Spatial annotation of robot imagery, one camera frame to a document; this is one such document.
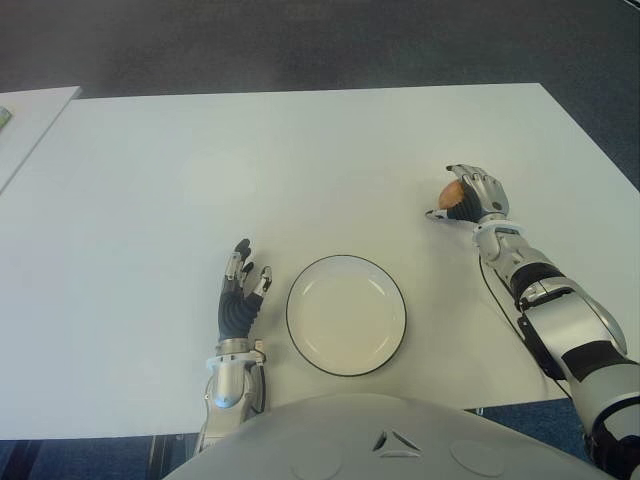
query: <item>cable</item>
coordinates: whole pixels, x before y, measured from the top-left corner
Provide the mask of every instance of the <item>cable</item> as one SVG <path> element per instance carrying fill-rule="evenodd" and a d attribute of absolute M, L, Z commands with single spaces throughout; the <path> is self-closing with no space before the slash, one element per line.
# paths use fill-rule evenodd
<path fill-rule="evenodd" d="M 522 342 L 522 344 L 525 345 L 524 340 L 522 338 L 522 335 L 520 335 L 520 333 L 518 332 L 518 329 L 516 329 L 516 327 L 513 325 L 513 322 L 509 318 L 509 315 L 507 314 L 507 312 L 502 307 L 502 304 L 500 303 L 500 300 L 498 300 L 498 297 L 496 297 L 496 294 L 493 293 L 493 290 L 491 289 L 491 286 L 489 285 L 489 282 L 487 281 L 487 277 L 484 274 L 484 268 L 482 267 L 482 256 L 480 256 L 480 255 L 478 255 L 478 267 L 480 268 L 480 274 L 482 275 L 482 280 L 484 280 L 484 284 L 486 285 L 487 290 L 489 290 L 489 293 L 491 294 L 491 296 L 495 300 L 496 304 L 498 305 L 498 308 L 500 308 L 500 311 L 502 312 L 502 315 L 504 315 L 504 318 L 507 320 L 507 323 L 511 327 L 511 330 L 513 330 L 513 333 L 516 334 L 516 336 L 518 337 L 520 342 Z M 502 279 L 498 276 L 497 273 L 496 273 L 496 277 L 498 277 L 498 279 L 500 279 L 500 281 L 502 282 L 502 285 L 506 288 L 505 283 L 502 281 Z M 551 380 L 554 381 L 554 383 L 558 386 L 558 388 L 560 390 L 562 390 L 562 392 L 567 396 L 567 398 L 569 400 L 573 401 L 573 398 L 571 397 L 571 395 L 569 395 L 569 392 L 567 392 L 567 390 L 562 385 L 560 385 L 560 382 L 558 382 L 558 380 L 556 380 L 555 378 L 552 378 Z"/>

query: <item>silver metal joint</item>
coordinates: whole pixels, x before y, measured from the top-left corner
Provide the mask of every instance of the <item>silver metal joint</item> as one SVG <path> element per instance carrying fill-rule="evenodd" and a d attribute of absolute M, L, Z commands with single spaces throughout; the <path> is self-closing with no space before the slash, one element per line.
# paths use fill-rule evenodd
<path fill-rule="evenodd" d="M 260 274 L 260 280 L 258 280 L 258 284 L 253 289 L 253 293 L 256 295 L 260 295 L 264 297 L 267 290 L 271 286 L 271 267 L 264 267 L 262 269 L 262 273 Z"/>

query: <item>robot forearm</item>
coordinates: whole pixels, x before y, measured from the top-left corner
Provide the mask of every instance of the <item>robot forearm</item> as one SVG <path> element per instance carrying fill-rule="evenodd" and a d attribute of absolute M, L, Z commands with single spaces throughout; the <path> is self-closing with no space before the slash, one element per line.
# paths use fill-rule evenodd
<path fill-rule="evenodd" d="M 253 348 L 248 336 L 271 285 L 271 268 L 265 267 L 255 288 L 244 294 L 244 282 L 253 263 L 244 264 L 251 254 L 249 240 L 242 240 L 229 258 L 218 309 L 219 342 L 216 354 L 207 360 L 211 378 L 204 395 L 207 419 L 196 444 L 196 453 L 234 432 L 249 417 L 260 399 L 264 409 L 264 362 L 262 342 Z M 261 372 L 257 377 L 256 368 Z"/>
<path fill-rule="evenodd" d="M 521 232 L 494 215 L 480 220 L 474 242 L 522 313 L 518 326 L 538 365 L 569 383 L 592 459 L 628 478 L 640 464 L 640 366 L 626 357 L 613 316 Z"/>

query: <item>gray carpet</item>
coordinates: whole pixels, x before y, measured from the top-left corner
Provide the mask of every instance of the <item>gray carpet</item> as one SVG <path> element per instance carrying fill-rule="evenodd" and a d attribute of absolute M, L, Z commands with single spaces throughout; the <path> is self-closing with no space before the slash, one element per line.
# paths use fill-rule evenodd
<path fill-rule="evenodd" d="M 540 82 L 639 185 L 640 17 L 623 0 L 0 5 L 0 91 L 77 84 L 103 97 Z"/>

